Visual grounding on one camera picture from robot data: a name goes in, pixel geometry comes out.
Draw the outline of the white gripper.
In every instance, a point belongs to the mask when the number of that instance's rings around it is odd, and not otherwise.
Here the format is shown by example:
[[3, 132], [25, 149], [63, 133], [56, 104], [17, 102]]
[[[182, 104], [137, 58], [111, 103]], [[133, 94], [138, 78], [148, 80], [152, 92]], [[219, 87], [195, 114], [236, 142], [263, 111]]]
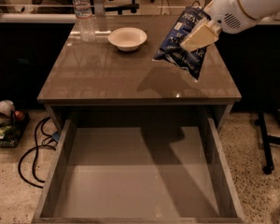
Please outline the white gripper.
[[215, 43], [220, 32], [238, 34], [259, 22], [248, 14], [241, 0], [212, 0], [204, 11], [211, 20], [199, 22], [180, 43], [187, 52]]

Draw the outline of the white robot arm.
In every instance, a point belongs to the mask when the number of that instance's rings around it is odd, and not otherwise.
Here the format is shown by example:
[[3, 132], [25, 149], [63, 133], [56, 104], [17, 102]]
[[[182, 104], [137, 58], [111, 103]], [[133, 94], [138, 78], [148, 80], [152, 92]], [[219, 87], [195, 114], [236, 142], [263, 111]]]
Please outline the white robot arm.
[[188, 52], [215, 43], [221, 32], [238, 34], [257, 25], [280, 12], [280, 0], [212, 0], [203, 11], [210, 19], [201, 19], [180, 43]]

